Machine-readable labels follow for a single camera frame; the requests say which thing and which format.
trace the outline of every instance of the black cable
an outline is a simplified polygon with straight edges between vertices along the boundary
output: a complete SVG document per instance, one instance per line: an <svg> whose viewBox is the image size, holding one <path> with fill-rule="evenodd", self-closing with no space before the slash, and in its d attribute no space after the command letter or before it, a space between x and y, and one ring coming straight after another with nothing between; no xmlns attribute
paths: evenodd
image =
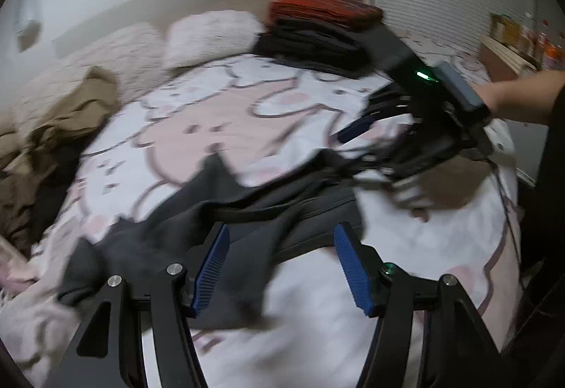
<svg viewBox="0 0 565 388"><path fill-rule="evenodd" d="M498 187L498 194L500 196L501 202L502 202L502 209L504 210L504 214L506 217L506 224L508 225L508 228L510 229L510 234L512 235L512 243L514 246L514 253L516 255L516 261L518 262L518 267L521 265L522 260L520 258L520 251L518 249L518 241L516 240L516 234L514 233L514 229L512 227L512 222L510 221L510 215L508 213L508 208L506 207L506 202L504 200L504 198L506 197L507 199L510 199L506 192L504 191L504 186L502 185L502 179L500 178L500 169L498 168L498 165L493 162L491 159L489 159L488 157L485 158L486 162L490 165L490 168L493 171L493 175L496 179L496 185ZM524 283L522 283L522 278L520 277L520 280L518 282L520 284L520 287L522 288L522 291L524 291L526 288L524 286Z"/></svg>

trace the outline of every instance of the folded clothes stack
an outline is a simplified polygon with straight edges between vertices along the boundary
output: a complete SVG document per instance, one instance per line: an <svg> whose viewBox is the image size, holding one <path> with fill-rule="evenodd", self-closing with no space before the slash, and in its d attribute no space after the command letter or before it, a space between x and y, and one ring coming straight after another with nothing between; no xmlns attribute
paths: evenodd
<svg viewBox="0 0 565 388"><path fill-rule="evenodd" d="M364 34L382 10L360 0L277 0L253 53L278 63L358 78L372 68Z"/></svg>

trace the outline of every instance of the white fluffy pillow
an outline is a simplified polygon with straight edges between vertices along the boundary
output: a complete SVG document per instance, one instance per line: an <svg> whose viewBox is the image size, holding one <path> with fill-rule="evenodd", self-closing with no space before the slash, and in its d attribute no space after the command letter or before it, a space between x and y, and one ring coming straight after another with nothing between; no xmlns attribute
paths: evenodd
<svg viewBox="0 0 565 388"><path fill-rule="evenodd" d="M251 51L263 25L249 12L217 11L185 17L171 25L163 65L194 66Z"/></svg>

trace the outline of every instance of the bedsheet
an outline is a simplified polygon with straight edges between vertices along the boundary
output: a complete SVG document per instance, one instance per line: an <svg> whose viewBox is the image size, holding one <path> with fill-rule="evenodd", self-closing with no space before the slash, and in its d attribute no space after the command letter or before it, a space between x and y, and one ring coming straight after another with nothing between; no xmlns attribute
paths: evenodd
<svg viewBox="0 0 565 388"><path fill-rule="evenodd" d="M470 82L489 83L484 67L462 48L397 32L426 63L450 61ZM119 215L144 219L191 178L210 152L221 151L247 186L288 172L316 149L336 147L331 134L354 120L367 96L388 82L384 74L352 80L249 54L189 70L123 107L84 151L59 218L34 262L46 272L53 267L51 259L60 261L52 253L71 223L97 241ZM355 154L371 142L393 138L409 123L409 115L380 121L337 150ZM502 189L487 164L456 157L392 189L382 185L377 172L364 172L355 194L364 243L413 274L455 274L500 348L520 295L513 245L519 242L516 177L506 125L493 121L487 131ZM26 300L41 282L0 315L0 336L37 386L48 370L42 352L49 348L50 355L60 355L72 333L61 333L55 343L42 341L41 328L57 319L54 314L25 331L3 318L15 315L18 306L41 306ZM48 296L43 300L52 306ZM76 318L69 324L76 326ZM277 267L256 328L193 330L193 341L211 388L346 388L355 386L375 324L356 308L333 249L320 249ZM422 329L422 316L415 314L405 386L416 383ZM26 345L34 351L24 352ZM149 326L143 349L149 386L157 387Z"/></svg>

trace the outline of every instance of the human arm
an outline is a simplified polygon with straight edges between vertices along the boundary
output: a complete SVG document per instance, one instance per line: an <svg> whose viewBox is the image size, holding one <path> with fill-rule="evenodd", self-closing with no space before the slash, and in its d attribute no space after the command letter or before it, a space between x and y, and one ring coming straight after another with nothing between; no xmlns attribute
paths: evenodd
<svg viewBox="0 0 565 388"><path fill-rule="evenodd" d="M547 125L565 71L542 71L523 79L474 85L494 117Z"/></svg>

